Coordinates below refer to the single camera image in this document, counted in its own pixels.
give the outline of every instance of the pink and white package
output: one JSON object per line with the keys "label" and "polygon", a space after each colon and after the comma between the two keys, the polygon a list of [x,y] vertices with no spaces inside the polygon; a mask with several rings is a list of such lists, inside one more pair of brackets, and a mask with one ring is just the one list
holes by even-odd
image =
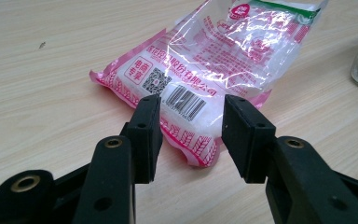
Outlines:
{"label": "pink and white package", "polygon": [[225,95],[264,104],[326,3],[207,0],[168,33],[89,76],[132,107],[159,94],[166,139],[188,164],[211,166],[221,145]]}

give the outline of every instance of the green stripe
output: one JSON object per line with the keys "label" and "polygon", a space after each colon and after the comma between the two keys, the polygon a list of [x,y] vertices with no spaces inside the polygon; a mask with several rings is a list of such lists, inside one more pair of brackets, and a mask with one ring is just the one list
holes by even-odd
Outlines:
{"label": "green stripe", "polygon": [[294,13],[298,13],[298,14],[300,14],[303,17],[308,18],[308,19],[315,18],[316,15],[318,14],[318,12],[320,11],[320,9],[318,9],[316,11],[307,11],[307,10],[304,10],[304,9],[300,9],[300,8],[296,8],[296,7],[289,7],[289,6],[281,5],[281,4],[278,4],[278,3],[264,2],[262,0],[254,0],[254,1],[258,2],[258,3],[268,5],[268,6],[271,6],[271,7],[278,7],[278,8],[289,10],[289,11],[294,12]]}

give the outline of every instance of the light wood surface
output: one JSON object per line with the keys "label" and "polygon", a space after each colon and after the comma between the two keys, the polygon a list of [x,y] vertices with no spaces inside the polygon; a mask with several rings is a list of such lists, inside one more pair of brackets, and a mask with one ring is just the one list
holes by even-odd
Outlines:
{"label": "light wood surface", "polygon": [[[0,184],[30,169],[60,177],[90,162],[132,109],[91,83],[99,71],[202,0],[0,1]],[[358,1],[331,0],[261,108],[277,136],[309,141],[358,179]],[[137,186],[138,223],[273,223],[265,185],[246,185],[222,148],[213,168],[164,142],[155,182]]]}

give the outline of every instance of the clear plastic bag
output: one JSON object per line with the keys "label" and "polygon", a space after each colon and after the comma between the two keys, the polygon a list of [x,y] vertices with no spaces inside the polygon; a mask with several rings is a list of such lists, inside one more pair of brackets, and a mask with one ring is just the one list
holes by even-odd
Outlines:
{"label": "clear plastic bag", "polygon": [[264,104],[326,2],[205,1],[168,33],[89,75],[132,107],[160,94],[166,139],[188,164],[211,166],[221,145],[225,95]]}

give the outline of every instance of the qr code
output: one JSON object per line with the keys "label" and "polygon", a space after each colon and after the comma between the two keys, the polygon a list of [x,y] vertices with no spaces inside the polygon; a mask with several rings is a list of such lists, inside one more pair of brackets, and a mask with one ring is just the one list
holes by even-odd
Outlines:
{"label": "qr code", "polygon": [[155,68],[142,87],[152,94],[161,94],[171,80],[171,77],[166,77],[163,71]]}

